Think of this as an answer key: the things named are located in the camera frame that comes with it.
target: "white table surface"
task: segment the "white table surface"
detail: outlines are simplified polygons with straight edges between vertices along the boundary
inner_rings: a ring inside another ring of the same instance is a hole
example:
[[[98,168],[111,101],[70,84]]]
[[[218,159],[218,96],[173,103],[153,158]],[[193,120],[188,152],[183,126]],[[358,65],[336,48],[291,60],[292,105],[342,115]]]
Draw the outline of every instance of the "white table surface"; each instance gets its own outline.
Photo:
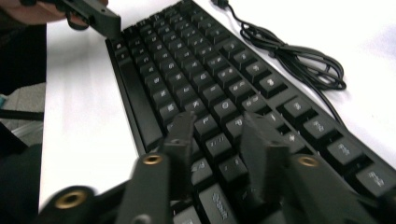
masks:
[[[110,0],[108,7],[121,15],[123,29],[175,2]],[[238,32],[230,12],[213,7],[210,0],[196,2]],[[326,95],[348,129],[396,168],[393,1],[230,0],[230,4],[241,19],[271,30],[285,42],[337,59],[344,66],[347,89]],[[268,59],[265,52],[261,55]],[[71,30],[65,21],[49,24],[47,72],[40,206],[68,186],[91,186],[102,193],[128,179],[137,154],[105,38],[93,29]]]

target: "cord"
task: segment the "cord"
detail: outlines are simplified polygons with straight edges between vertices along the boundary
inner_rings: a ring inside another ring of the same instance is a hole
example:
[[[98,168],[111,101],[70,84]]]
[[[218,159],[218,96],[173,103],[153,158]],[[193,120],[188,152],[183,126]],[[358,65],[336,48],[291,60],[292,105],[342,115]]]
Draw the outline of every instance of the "cord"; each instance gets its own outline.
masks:
[[[241,23],[240,35],[257,48],[268,50],[269,55],[277,59],[286,71],[311,88],[330,109],[334,119],[346,128],[332,103],[323,94],[323,91],[342,91],[347,87],[343,80],[344,69],[339,62],[315,49],[288,45],[271,31],[239,19],[228,0],[212,2],[222,9],[230,9],[233,17]],[[318,63],[324,64],[325,68],[314,65]]]

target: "hand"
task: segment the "hand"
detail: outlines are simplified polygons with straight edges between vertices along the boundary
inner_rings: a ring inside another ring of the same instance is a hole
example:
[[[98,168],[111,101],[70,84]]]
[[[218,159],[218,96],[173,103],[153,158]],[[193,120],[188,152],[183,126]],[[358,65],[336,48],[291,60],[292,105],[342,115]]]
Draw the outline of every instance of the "hand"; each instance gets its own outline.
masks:
[[[108,0],[99,0],[105,6]],[[56,9],[56,6],[49,3],[38,2],[32,7],[25,7],[19,0],[0,0],[2,8],[14,20],[24,24],[44,24],[49,21],[59,21],[65,18],[63,12]],[[77,25],[85,25],[79,18],[72,16],[70,21]]]

